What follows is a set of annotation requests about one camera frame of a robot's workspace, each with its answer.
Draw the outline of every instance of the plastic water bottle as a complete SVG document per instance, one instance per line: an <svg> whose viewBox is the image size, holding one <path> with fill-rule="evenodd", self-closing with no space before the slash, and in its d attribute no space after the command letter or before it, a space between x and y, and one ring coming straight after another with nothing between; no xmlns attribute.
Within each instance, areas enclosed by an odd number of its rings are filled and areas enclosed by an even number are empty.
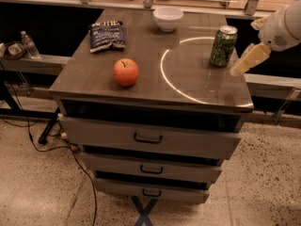
<svg viewBox="0 0 301 226"><path fill-rule="evenodd" d="M35 45L35 42L33 42L30 35L26 34L25 31L21 32L21 40L31 58L40 58L40 53Z"/></svg>

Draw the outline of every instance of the drawer handle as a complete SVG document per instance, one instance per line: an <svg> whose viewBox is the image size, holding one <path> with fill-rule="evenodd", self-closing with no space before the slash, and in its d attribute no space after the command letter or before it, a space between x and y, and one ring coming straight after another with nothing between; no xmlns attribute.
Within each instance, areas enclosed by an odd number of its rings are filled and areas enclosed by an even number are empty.
<svg viewBox="0 0 301 226"><path fill-rule="evenodd" d="M160 168L160 171L151 171L151 170L145 170L143 169L143 165L140 166L140 170L144 173L150 173L150 174L161 174L163 172L163 167Z"/></svg>
<svg viewBox="0 0 301 226"><path fill-rule="evenodd" d="M159 136L158 140L139 139L138 134L134 133L134 140L137 142L149 143L149 144L160 144L162 142L162 139L163 139L162 136Z"/></svg>
<svg viewBox="0 0 301 226"><path fill-rule="evenodd" d="M142 194L146 197L156 197L159 198L161 196L161 190L159 190L158 194L150 194L150 193L146 193L146 190L143 188L142 189Z"/></svg>

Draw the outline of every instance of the soda can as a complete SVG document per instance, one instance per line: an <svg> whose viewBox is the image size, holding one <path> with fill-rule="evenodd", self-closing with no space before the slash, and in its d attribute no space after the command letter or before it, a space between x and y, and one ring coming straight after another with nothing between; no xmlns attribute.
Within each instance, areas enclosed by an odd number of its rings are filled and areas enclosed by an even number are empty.
<svg viewBox="0 0 301 226"><path fill-rule="evenodd" d="M221 26L216 32L210 64L216 67L228 65L237 40L237 29L233 26Z"/></svg>

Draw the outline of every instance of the speckled concrete floor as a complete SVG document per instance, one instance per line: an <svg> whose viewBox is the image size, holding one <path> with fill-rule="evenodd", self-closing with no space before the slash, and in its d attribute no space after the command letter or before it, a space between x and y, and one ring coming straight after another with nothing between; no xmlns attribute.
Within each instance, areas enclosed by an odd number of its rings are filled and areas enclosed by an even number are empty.
<svg viewBox="0 0 301 226"><path fill-rule="evenodd" d="M55 110L52 101L20 101L27 109ZM26 126L26 121L8 121ZM59 137L47 137L45 146L38 144L46 122L30 127L37 147L65 146ZM51 136L58 130L56 124ZM131 197L97 192L96 225L301 225L301 118L283 115L279 125L274 125L271 115L254 112L241 134L243 139L223 164L206 203L159 200L141 220ZM92 186L70 150L39 153L26 127L3 120L0 144L1 226L92 225ZM149 205L150 200L139 200L140 207Z"/></svg>

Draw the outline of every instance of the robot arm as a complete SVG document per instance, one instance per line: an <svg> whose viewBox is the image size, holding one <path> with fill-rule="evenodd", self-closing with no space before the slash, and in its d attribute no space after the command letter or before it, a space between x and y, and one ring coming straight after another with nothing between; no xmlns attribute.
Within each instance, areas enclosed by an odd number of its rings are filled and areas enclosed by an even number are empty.
<svg viewBox="0 0 301 226"><path fill-rule="evenodd" d="M230 73L242 75L266 60L271 51L284 51L301 42L301 0L281 8L266 18L251 23L259 30L261 43L250 44L236 61Z"/></svg>

